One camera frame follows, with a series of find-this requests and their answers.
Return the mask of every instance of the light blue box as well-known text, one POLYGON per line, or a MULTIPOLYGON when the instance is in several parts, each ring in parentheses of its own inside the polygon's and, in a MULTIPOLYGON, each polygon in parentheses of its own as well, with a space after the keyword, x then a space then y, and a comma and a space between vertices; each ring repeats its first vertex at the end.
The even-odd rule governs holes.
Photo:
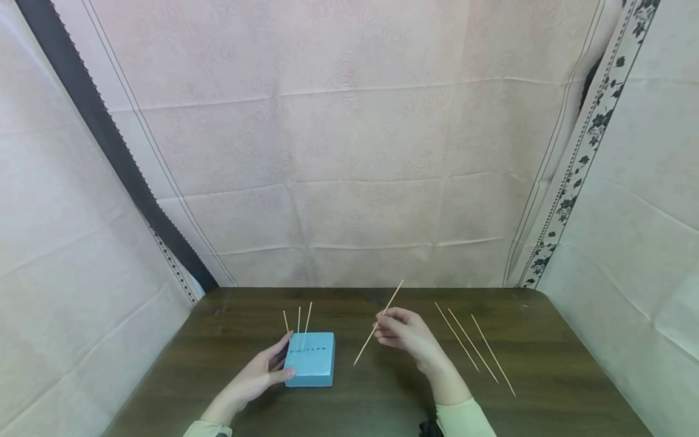
POLYGON ((294 368, 296 376, 284 383, 287 387, 332 387, 334 367, 335 334, 308 332, 291 336, 284 368, 294 368))

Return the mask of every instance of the wooden table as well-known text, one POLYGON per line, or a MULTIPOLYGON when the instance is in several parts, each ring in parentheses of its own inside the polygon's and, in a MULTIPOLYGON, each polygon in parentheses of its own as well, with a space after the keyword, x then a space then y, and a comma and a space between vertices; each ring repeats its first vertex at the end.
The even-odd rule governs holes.
MULTIPOLYGON (((433 415, 434 405, 413 360, 403 351, 372 341, 352 367, 374 314, 392 292, 251 288, 211 292, 105 435, 181 436, 238 370, 284 334, 282 310, 287 311, 289 325, 296 326, 298 306, 304 307, 305 317, 313 301, 309 331, 336 335, 334 386, 273 389, 235 419, 233 434, 418 436, 418 424, 433 415)), ((498 437, 651 435, 544 295, 528 289, 402 289, 394 305, 422 315, 498 437), (480 373, 474 369, 433 301, 445 312, 454 311, 500 377, 470 318, 475 315, 516 398, 503 378, 496 384, 483 366, 480 373)))

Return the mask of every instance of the wall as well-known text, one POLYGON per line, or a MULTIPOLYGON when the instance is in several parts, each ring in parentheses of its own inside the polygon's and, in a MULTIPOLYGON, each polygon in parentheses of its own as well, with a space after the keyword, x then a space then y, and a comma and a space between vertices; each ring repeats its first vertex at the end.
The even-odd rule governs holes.
POLYGON ((0 52, 0 436, 98 436, 192 304, 7 0, 0 52))
POLYGON ((656 436, 699 429, 697 20, 660 3, 538 283, 656 436))
POLYGON ((621 8, 55 3, 219 283, 302 287, 503 285, 621 8))

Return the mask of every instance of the floral border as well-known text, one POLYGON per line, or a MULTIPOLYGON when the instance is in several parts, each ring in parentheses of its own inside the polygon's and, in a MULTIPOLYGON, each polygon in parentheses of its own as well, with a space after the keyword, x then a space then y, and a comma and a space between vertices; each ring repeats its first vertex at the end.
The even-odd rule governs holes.
POLYGON ((565 170, 563 182, 556 193, 535 249, 532 251, 517 287, 535 288, 561 240, 580 189, 587 177, 590 165, 604 138, 619 97, 624 90, 638 52, 648 33, 660 0, 638 0, 626 6, 626 16, 621 31, 614 42, 612 55, 605 68, 592 107, 575 144, 572 157, 565 170))

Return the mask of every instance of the sleeve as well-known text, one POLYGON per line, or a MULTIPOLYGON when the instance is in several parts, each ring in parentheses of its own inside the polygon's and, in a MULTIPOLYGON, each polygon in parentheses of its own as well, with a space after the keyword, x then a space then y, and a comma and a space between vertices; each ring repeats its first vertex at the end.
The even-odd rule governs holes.
POLYGON ((496 437, 474 398, 452 406, 437 405, 437 423, 444 437, 496 437))
POLYGON ((197 420, 193 423, 184 437, 231 437, 233 430, 218 423, 197 420))

